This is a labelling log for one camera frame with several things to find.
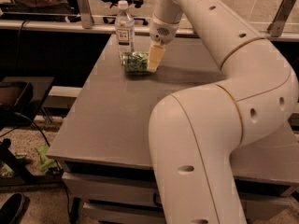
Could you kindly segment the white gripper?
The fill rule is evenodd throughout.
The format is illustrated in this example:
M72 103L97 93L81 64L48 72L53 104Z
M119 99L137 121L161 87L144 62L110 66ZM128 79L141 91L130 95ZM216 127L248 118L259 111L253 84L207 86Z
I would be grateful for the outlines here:
M158 18L153 15L149 23L149 36L152 40L149 47L147 70L155 72L165 53L164 45L170 43L178 30L179 17Z

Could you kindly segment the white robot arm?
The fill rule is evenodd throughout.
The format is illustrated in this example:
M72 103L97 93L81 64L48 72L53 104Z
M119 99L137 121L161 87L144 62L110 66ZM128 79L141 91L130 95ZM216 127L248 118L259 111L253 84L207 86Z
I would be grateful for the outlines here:
M158 48L186 16L224 75L222 81L164 97L149 119L149 150L167 224L247 224L231 153L258 141L291 116L298 81L278 49L221 0L157 0L150 71Z

